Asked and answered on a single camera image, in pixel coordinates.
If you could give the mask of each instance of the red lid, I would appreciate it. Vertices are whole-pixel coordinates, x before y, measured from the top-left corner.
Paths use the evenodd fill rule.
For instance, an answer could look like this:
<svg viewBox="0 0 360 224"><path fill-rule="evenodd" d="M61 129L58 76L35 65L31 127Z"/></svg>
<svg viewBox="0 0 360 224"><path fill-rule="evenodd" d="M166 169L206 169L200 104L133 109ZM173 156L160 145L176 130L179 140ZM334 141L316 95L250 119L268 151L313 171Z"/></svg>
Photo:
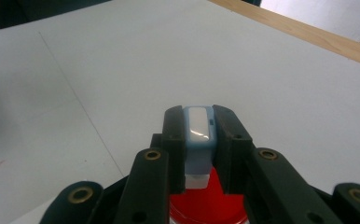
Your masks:
<svg viewBox="0 0 360 224"><path fill-rule="evenodd" d="M243 195L225 195L215 168L206 189L171 195L171 218L179 224L240 224L247 220Z"/></svg>

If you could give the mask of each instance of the small rectangular object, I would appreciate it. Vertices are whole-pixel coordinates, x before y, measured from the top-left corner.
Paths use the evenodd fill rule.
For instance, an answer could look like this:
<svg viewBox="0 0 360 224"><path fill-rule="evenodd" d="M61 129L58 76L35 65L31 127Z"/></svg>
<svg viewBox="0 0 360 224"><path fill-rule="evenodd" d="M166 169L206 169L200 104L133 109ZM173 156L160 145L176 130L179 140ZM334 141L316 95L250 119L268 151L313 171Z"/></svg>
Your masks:
<svg viewBox="0 0 360 224"><path fill-rule="evenodd" d="M211 106L187 106L184 109L186 129L186 165L188 175L208 175L215 155L215 114Z"/></svg>

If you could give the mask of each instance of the seam line on table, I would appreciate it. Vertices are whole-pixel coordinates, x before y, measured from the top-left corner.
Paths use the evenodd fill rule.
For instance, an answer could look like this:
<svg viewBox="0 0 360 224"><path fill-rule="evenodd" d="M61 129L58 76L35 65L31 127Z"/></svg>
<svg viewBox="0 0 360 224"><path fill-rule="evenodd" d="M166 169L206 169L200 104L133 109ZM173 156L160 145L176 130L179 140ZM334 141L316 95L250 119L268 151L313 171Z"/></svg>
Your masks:
<svg viewBox="0 0 360 224"><path fill-rule="evenodd" d="M49 48L49 45L46 41L46 39L44 39L44 36L41 34L41 32L38 32L41 36L41 39L43 40L44 44L46 45L49 54L51 55L51 57L53 58L54 62L57 64L59 70L61 71L61 74L63 75L64 79L67 82L67 85L69 85L70 89L72 90L73 94L75 95L76 99L78 100L78 102L80 103L82 109L84 110L85 114L88 117L88 120L90 121L90 124L92 125L93 129L95 129L95 132L98 134L99 138L101 139L102 143L104 144L104 148L106 149L106 151L108 152L108 154L110 155L111 159L113 160L114 164L117 166L117 169L119 170L119 173L122 175L122 177L124 176L124 174L122 173L121 169L119 168L116 160L114 159L113 155L110 153L110 151L107 148L106 143L104 142L103 138L101 137L101 135L99 134L98 130L95 127L95 124L92 122L92 119L90 118L90 115L87 113L87 110L85 109L84 105L81 103L80 99L78 98L78 95L76 94L75 89L73 89L73 86L70 84L69 79L67 78L67 76L64 74L61 65L59 64L59 62L56 60L54 54L52 53L51 49Z"/></svg>

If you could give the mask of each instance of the white tabletop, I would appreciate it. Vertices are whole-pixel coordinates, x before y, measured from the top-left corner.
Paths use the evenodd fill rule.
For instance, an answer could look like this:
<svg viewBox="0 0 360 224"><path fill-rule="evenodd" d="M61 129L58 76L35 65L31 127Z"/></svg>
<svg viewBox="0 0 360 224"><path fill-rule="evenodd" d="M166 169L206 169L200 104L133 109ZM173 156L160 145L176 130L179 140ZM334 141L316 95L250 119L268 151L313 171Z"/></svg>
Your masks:
<svg viewBox="0 0 360 224"><path fill-rule="evenodd" d="M201 0L115 0L1 30L0 223L77 180L107 187L166 109L213 104L316 188L360 183L360 63Z"/></svg>

